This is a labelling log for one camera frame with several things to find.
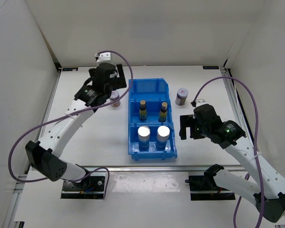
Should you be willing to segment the yellow-label small bottle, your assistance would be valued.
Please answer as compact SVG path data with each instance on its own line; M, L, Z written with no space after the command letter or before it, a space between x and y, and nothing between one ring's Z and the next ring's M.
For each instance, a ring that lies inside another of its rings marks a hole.
M159 122L165 122L166 118L167 118L167 111L168 111L168 103L167 102L163 102L161 104L161 109L159 112Z
M141 120L146 120L146 118L147 118L147 109L146 109L146 101L145 100L140 101L139 118Z

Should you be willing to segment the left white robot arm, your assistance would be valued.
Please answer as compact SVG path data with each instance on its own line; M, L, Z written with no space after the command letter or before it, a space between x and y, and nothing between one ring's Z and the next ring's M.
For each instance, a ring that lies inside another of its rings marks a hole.
M112 91L127 86L121 64L101 63L89 69L89 74L90 77L75 94L64 119L57 121L40 140L29 141L25 146L34 169L51 181L68 180L79 190L89 187L88 172L79 165L61 160L60 156L73 135L97 111L98 106L106 103Z

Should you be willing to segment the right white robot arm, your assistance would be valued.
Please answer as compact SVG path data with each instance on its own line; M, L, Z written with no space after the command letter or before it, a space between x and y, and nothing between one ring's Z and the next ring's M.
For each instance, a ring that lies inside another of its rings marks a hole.
M255 205L263 217L276 223L285 215L285 178L264 157L254 152L245 131L234 121L222 121L213 106L204 103L193 114L180 116L180 138L187 138L190 129L193 139L209 138L233 156L250 174L254 182L240 178L223 166L214 164L205 172L206 188L225 188Z

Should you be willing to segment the silver-lid shaker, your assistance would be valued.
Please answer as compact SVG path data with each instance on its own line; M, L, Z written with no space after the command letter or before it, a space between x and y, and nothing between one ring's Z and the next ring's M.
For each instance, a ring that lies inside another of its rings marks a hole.
M138 128L138 145L141 151L148 151L150 147L151 130L148 126L143 125Z
M156 146L160 149L165 148L166 143L170 136L170 129L167 126L160 126L157 129L157 135L156 135Z

